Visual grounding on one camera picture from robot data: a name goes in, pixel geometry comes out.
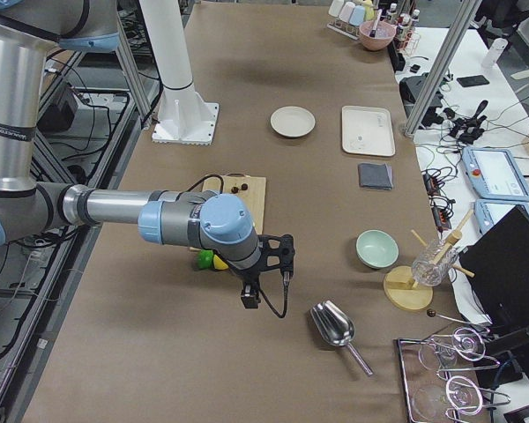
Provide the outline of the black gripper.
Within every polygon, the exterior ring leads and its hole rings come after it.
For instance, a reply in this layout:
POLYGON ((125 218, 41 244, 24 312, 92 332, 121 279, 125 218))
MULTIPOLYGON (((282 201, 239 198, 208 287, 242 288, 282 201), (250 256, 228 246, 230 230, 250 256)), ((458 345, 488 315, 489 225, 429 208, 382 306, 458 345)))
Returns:
POLYGON ((289 286, 294 275, 294 237, 291 234, 281 236, 259 235, 257 261, 249 268, 236 270, 235 274, 247 284, 243 285, 240 298, 246 309, 257 309, 260 304, 259 283, 262 272, 279 270, 284 286, 289 286))

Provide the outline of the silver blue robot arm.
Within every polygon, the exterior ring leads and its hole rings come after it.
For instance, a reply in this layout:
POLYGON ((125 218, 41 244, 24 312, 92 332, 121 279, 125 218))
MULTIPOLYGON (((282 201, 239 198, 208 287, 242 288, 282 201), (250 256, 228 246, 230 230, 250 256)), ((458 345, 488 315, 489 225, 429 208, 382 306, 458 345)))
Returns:
POLYGON ((118 23, 113 1, 0 1, 0 245, 61 226, 134 224, 146 241, 211 250, 242 280, 243 305, 256 308, 266 299, 263 272, 293 277, 294 239, 258 234, 239 197, 92 189, 30 175, 48 53, 114 51, 118 23))

